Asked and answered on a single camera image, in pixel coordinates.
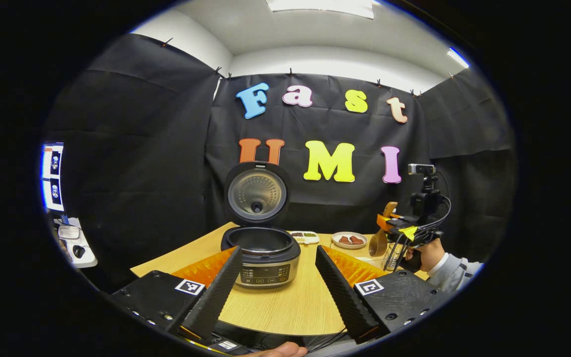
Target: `white wall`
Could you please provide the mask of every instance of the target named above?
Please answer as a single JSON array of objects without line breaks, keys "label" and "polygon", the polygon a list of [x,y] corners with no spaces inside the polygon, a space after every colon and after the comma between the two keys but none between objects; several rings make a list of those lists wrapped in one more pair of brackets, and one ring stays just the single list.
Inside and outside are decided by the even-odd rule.
[{"label": "white wall", "polygon": [[339,47],[286,47],[233,57],[233,76],[260,73],[338,75],[380,83],[403,91],[424,92],[446,78],[401,59]]},{"label": "white wall", "polygon": [[170,9],[140,25],[131,33],[149,36],[179,48],[208,64],[211,68],[222,67],[220,73],[228,75],[231,52],[211,32],[185,14]]}]

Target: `gray jacket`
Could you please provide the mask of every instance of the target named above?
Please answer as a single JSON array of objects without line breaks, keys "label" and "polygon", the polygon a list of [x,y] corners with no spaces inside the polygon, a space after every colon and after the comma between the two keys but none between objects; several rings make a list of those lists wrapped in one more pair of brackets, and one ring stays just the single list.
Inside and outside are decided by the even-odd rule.
[{"label": "gray jacket", "polygon": [[428,282],[442,289],[443,292],[454,292],[469,282],[480,269],[483,263],[468,262],[467,258],[457,258],[449,253],[442,266],[433,272],[428,272],[431,278]]}]

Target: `ceiling light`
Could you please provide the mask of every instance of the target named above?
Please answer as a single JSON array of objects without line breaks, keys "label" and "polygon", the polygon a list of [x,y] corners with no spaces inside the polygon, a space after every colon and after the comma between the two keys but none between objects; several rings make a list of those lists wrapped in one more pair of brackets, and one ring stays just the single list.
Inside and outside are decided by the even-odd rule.
[{"label": "ceiling light", "polygon": [[372,0],[266,0],[272,12],[325,10],[374,19]]},{"label": "ceiling light", "polygon": [[446,53],[447,55],[449,55],[449,57],[451,57],[452,59],[454,59],[455,61],[457,61],[460,65],[462,65],[462,67],[464,68],[468,68],[468,63],[466,61],[464,61],[464,59],[462,58],[462,56],[460,56],[458,54],[458,52],[456,50],[453,49],[453,47],[449,48],[449,51]]}]

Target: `black curtain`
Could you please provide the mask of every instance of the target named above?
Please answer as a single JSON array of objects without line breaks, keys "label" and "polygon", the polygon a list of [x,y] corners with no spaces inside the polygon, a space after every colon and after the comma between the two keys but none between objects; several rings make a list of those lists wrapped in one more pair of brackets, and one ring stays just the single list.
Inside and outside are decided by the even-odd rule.
[{"label": "black curtain", "polygon": [[[236,94],[259,83],[267,83],[266,111],[245,119],[245,108]],[[285,104],[282,97],[288,86],[303,85],[312,91],[312,106],[302,108]],[[365,113],[347,111],[345,92],[363,91],[368,109]],[[399,123],[392,117],[386,100],[399,98],[405,104],[408,121]],[[226,174],[240,159],[238,141],[256,138],[261,145],[256,160],[268,160],[266,140],[278,138],[281,148],[279,166],[283,167],[292,187],[290,206],[284,229],[302,229],[331,233],[356,231],[374,233],[378,230],[376,213],[388,201],[398,201],[398,212],[408,213],[412,192],[419,191],[419,176],[406,174],[409,163],[429,163],[424,114],[416,97],[395,88],[374,83],[314,74],[260,74],[222,80],[211,111],[206,141],[206,172],[208,182],[208,227],[214,229],[229,221],[224,216],[224,183]],[[304,180],[310,157],[305,143],[324,142],[332,154],[340,143],[355,146],[352,154],[354,182],[333,178]],[[385,158],[383,146],[400,149],[398,156],[401,183],[384,183]]]},{"label": "black curtain", "polygon": [[65,142],[61,189],[106,289],[129,268],[206,233],[202,163],[219,75],[136,34],[113,43],[64,88],[48,140]]},{"label": "black curtain", "polygon": [[506,112],[487,82],[469,69],[426,91],[419,103],[430,158],[453,201],[442,245],[458,257],[485,262],[505,233],[516,187]]}]

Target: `camera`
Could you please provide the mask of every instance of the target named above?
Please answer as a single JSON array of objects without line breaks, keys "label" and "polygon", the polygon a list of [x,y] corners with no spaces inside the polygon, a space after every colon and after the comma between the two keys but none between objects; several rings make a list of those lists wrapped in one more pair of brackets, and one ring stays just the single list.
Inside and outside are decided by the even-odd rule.
[{"label": "camera", "polygon": [[410,175],[425,175],[430,176],[435,174],[435,166],[433,165],[423,165],[423,164],[409,164],[408,174]]}]

